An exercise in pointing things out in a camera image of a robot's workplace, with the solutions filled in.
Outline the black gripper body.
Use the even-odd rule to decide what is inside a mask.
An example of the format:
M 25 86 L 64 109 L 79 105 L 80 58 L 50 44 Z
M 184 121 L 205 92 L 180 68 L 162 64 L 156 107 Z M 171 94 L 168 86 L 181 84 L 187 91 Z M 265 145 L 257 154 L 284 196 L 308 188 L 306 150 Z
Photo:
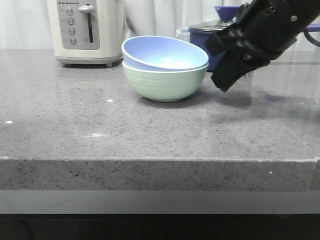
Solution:
M 218 57 L 217 65 L 228 65 L 238 59 L 249 65 L 267 66 L 271 55 L 250 42 L 236 23 L 212 32 L 204 43 L 209 55 Z

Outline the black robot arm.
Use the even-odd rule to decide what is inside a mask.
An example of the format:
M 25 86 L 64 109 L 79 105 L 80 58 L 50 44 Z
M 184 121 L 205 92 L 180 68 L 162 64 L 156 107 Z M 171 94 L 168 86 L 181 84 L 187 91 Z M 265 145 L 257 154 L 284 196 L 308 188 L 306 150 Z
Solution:
M 300 33 L 318 47 L 308 26 L 319 15 L 318 0 L 253 0 L 241 5 L 236 21 L 205 42 L 212 56 L 223 54 L 211 76 L 213 83 L 228 91 L 245 74 L 279 58 Z

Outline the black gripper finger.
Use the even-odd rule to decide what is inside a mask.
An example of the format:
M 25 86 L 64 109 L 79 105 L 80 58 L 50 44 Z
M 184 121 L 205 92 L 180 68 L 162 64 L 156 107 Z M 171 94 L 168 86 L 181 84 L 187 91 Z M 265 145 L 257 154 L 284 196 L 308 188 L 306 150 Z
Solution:
M 216 66 L 211 80 L 218 89 L 225 93 L 241 77 L 267 65 L 267 59 L 252 54 L 228 51 Z

